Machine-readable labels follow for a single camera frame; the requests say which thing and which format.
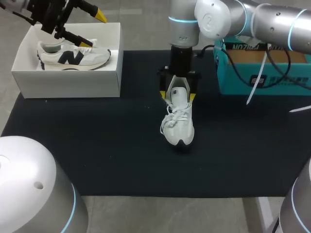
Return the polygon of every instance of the black n logo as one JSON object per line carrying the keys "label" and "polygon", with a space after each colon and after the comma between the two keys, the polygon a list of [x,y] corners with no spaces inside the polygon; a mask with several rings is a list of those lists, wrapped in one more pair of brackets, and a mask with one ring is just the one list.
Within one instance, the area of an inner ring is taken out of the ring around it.
{"label": "black n logo", "polygon": [[74,57],[73,51],[66,51],[59,58],[58,63],[65,64],[66,61],[68,61],[70,65],[79,65],[83,57],[84,55],[80,51],[78,52],[76,57]]}

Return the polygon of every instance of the white shoe box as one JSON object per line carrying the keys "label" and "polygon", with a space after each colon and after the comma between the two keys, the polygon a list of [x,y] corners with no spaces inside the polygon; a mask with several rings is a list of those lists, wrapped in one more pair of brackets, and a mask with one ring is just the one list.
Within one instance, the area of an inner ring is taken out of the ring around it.
{"label": "white shoe box", "polygon": [[123,38],[120,23],[66,24],[66,31],[85,39],[97,39],[96,46],[111,50],[109,61],[97,70],[42,70],[37,57],[37,44],[58,44],[41,30],[32,26],[21,42],[12,74],[24,98],[95,98],[120,97],[123,63]]}

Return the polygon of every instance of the shoe tongue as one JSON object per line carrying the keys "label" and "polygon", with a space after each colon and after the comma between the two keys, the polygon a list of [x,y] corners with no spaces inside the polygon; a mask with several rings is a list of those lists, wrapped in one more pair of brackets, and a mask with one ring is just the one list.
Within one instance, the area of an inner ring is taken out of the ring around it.
{"label": "shoe tongue", "polygon": [[171,89],[171,99],[176,108],[185,109],[188,106],[187,90],[184,87],[173,87]]}

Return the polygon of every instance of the black mat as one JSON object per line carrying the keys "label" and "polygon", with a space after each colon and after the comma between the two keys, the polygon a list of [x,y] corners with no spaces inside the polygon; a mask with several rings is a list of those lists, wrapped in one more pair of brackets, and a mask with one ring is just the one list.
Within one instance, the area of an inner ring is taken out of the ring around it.
{"label": "black mat", "polygon": [[125,51],[121,98],[25,100],[18,97],[2,136],[46,146],[82,195],[168,197],[285,196],[311,155],[310,97],[221,97],[212,54],[193,105],[188,154],[159,128],[166,105],[156,71],[169,51]]}

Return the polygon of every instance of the shoelace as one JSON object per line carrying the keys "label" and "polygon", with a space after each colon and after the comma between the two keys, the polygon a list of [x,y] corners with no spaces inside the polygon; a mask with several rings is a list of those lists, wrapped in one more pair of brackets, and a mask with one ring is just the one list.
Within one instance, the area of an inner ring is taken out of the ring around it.
{"label": "shoelace", "polygon": [[75,51],[80,51],[83,54],[85,52],[92,52],[92,49],[96,46],[97,39],[89,39],[88,41],[93,43],[93,47],[78,47],[78,46],[73,45],[73,49]]}
{"label": "shoelace", "polygon": [[188,105],[185,109],[180,108],[174,108],[172,104],[168,104],[167,106],[167,112],[168,115],[166,115],[162,121],[161,127],[160,127],[160,133],[163,133],[164,126],[167,124],[169,127],[174,127],[174,125],[178,121],[187,121],[188,120],[188,110],[191,107],[191,104]]}
{"label": "shoelace", "polygon": [[83,54],[85,53],[85,52],[92,52],[92,47],[78,47],[78,46],[73,46],[73,49],[75,50],[75,51],[80,51],[80,52],[82,52]]}

